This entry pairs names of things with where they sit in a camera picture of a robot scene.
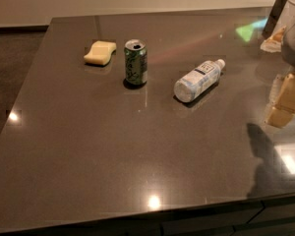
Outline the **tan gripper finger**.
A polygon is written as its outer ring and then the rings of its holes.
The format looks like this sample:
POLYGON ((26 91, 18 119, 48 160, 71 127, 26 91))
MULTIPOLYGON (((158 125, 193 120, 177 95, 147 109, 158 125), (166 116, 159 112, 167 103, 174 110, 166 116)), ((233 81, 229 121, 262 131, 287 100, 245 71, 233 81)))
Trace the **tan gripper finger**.
POLYGON ((286 27, 282 27, 276 31, 273 35, 263 41, 261 50, 269 53, 275 53, 281 51, 281 42, 286 27))
POLYGON ((272 83, 269 103, 265 109, 265 122, 276 128, 285 127, 295 116, 295 68, 277 75, 272 83))

